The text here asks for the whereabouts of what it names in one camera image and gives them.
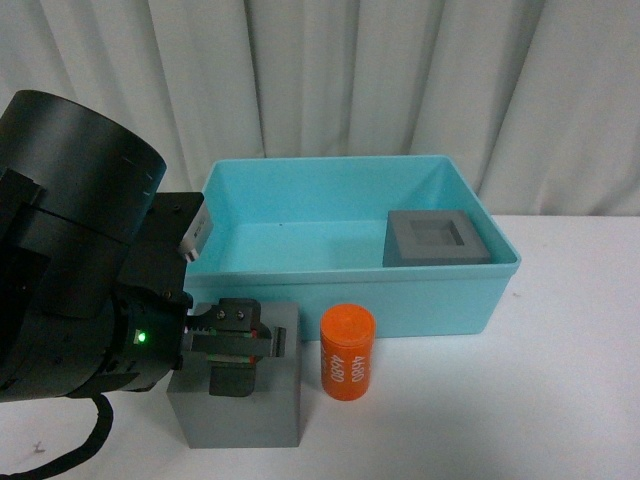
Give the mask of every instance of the gray block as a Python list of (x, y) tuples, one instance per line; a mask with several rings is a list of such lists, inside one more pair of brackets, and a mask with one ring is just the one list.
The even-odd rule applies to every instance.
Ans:
[(210, 365), (185, 352), (167, 396), (191, 448), (297, 447), (300, 443), (298, 305), (263, 303), (261, 322), (287, 329), (285, 356), (257, 364), (254, 392), (244, 398), (209, 395)]
[(393, 210), (384, 267), (489, 263), (491, 255), (462, 210)]

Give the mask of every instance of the white table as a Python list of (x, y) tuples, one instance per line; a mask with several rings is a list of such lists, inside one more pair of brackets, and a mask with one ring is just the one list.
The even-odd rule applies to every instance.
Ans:
[[(378, 340), (351, 403), (323, 393), (319, 344), (304, 345), (299, 448), (189, 450), (165, 379), (109, 394), (106, 445), (59, 478), (640, 478), (640, 218), (497, 221), (523, 262), (482, 334)], [(94, 422), (88, 400), (0, 404), (0, 471), (75, 448)]]

